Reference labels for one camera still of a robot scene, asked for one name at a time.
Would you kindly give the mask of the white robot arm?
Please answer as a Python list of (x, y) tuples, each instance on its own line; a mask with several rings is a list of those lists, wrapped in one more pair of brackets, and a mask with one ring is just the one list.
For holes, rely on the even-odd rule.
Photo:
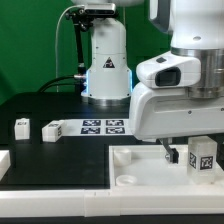
[(151, 20), (172, 33), (171, 49), (140, 63), (130, 102), (139, 140), (224, 132), (224, 0), (165, 0)]

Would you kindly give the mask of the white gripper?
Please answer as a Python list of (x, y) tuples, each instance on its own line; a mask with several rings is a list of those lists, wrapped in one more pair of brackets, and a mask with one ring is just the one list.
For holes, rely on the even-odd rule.
[(179, 162), (170, 137), (224, 133), (224, 97), (188, 99), (184, 88), (150, 89), (138, 83), (132, 93), (129, 128), (139, 140), (160, 139), (169, 163)]

